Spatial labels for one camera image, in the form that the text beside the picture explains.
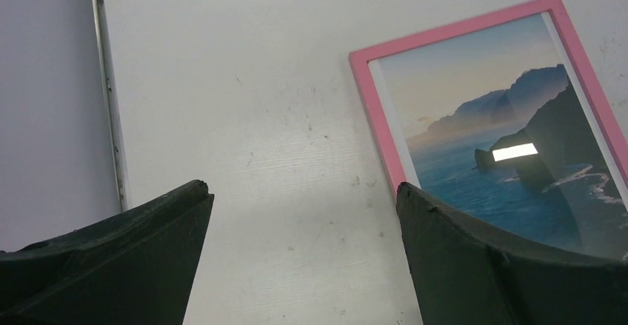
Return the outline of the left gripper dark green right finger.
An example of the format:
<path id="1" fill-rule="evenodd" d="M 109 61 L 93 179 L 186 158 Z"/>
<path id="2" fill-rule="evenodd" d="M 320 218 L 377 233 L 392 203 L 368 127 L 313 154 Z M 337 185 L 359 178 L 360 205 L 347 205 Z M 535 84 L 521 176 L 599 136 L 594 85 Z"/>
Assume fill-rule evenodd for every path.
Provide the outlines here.
<path id="1" fill-rule="evenodd" d="M 396 212 L 425 324 L 625 324 L 627 264 L 507 232 L 416 186 Z"/>

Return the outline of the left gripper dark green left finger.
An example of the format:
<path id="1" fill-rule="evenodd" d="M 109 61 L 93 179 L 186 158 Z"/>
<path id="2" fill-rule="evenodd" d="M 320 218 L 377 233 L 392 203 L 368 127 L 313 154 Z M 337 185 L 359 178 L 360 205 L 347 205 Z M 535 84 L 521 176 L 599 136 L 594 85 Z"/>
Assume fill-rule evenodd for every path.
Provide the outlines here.
<path id="1" fill-rule="evenodd" d="M 181 324 L 214 196 L 193 180 L 87 227 L 1 253 L 3 324 Z"/>

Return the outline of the white photo paper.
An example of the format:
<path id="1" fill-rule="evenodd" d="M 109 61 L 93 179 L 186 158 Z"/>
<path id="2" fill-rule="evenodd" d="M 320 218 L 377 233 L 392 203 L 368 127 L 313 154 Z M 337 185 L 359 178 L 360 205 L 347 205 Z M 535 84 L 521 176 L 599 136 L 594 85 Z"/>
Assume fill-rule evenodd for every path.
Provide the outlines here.
<path id="1" fill-rule="evenodd" d="M 548 13 L 368 67 L 408 181 L 521 237 L 627 259 L 627 185 Z"/>

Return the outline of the light wooden picture frame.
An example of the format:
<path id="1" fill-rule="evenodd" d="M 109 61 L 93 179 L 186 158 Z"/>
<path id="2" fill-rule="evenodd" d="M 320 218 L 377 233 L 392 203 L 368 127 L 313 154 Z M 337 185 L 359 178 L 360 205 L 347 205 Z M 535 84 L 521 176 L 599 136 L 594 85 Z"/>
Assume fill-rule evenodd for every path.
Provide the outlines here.
<path id="1" fill-rule="evenodd" d="M 409 166 L 401 160 L 400 140 L 390 129 L 393 109 L 384 104 L 384 93 L 374 81 L 369 63 L 407 50 L 434 44 L 468 33 L 484 30 L 495 25 L 506 24 L 516 19 L 547 13 L 555 28 L 558 40 L 581 85 L 587 104 L 594 116 L 612 160 L 622 179 L 627 179 L 627 141 L 612 111 L 611 104 L 591 65 L 584 47 L 575 31 L 562 0 L 532 0 L 504 9 L 492 11 L 452 24 L 424 30 L 401 38 L 396 38 L 349 54 L 350 66 L 360 92 L 373 138 L 380 152 L 393 192 L 398 185 L 409 181 L 417 184 L 415 175 L 408 175 Z"/>

